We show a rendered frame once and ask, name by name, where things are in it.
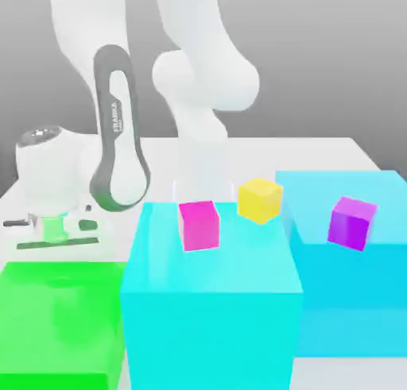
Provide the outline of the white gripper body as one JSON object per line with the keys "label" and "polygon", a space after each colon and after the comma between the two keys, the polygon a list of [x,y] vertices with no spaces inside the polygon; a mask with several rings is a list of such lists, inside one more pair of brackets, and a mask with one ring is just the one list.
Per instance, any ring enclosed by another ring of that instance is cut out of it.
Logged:
{"label": "white gripper body", "polygon": [[99,261],[102,258],[103,245],[97,237],[79,237],[57,243],[21,242],[12,249],[12,262]]}

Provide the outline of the small magenta cube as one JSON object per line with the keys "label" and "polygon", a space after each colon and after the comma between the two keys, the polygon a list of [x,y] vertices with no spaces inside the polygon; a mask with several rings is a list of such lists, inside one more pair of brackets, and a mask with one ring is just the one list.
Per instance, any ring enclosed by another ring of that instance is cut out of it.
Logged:
{"label": "small magenta cube", "polygon": [[185,252],[219,248],[220,217],[212,201],[180,203],[178,229]]}

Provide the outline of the small yellow cube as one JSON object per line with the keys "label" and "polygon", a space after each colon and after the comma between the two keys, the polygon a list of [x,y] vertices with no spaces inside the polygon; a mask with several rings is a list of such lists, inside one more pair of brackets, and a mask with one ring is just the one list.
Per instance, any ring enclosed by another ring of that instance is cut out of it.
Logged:
{"label": "small yellow cube", "polygon": [[266,224],[281,213],[283,187],[263,178],[254,178],[238,187],[238,214]]}

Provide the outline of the small purple cube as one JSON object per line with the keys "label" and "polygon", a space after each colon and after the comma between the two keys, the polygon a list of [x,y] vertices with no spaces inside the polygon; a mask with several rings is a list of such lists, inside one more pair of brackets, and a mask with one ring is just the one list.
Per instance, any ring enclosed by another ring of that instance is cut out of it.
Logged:
{"label": "small purple cube", "polygon": [[362,252],[378,206],[343,196],[331,212],[328,242]]}

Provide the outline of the large green box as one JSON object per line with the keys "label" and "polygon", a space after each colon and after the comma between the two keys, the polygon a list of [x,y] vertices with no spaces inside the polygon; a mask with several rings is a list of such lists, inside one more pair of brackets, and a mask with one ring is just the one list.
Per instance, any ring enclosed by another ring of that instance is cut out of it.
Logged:
{"label": "large green box", "polygon": [[0,272],[0,390],[118,390],[122,262],[16,262]]}

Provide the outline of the large cyan box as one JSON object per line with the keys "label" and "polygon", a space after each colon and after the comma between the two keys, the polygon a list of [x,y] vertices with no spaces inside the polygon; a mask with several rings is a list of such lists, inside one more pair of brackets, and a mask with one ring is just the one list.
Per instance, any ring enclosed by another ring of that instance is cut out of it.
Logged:
{"label": "large cyan box", "polygon": [[120,290],[131,390],[289,390],[303,290],[283,224],[217,209],[219,248],[187,253],[177,205],[142,208]]}

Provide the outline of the large sky blue box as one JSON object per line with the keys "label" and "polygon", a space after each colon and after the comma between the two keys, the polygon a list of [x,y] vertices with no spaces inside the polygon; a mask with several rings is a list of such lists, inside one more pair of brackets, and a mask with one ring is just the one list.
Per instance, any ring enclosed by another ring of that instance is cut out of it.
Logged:
{"label": "large sky blue box", "polygon": [[[407,181],[394,171],[279,171],[304,290],[300,357],[407,358]],[[374,204],[366,246],[331,243],[337,202]]]}

